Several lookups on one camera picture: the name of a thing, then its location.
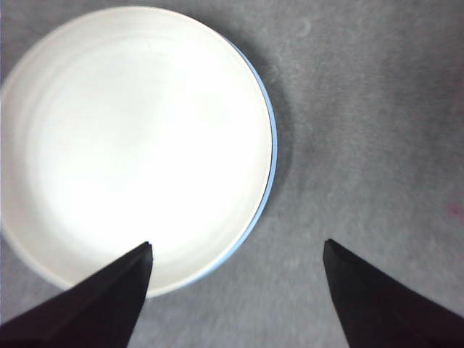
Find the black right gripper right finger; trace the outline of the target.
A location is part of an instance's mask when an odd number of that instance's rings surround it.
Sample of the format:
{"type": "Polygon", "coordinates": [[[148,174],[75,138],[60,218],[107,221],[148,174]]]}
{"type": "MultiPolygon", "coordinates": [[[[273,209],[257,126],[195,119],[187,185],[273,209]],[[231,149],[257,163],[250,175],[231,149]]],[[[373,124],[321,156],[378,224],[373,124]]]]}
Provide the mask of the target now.
{"type": "Polygon", "coordinates": [[[350,347],[463,346],[463,317],[409,289],[333,239],[324,243],[323,264],[350,347]]]}

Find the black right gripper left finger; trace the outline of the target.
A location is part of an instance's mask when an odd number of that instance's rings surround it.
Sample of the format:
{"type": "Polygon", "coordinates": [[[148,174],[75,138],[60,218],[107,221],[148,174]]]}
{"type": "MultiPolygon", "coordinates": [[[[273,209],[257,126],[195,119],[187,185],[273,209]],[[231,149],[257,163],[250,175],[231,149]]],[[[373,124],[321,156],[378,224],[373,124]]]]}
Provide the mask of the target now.
{"type": "Polygon", "coordinates": [[[144,242],[71,289],[1,324],[2,347],[126,347],[152,273],[144,242]]]}

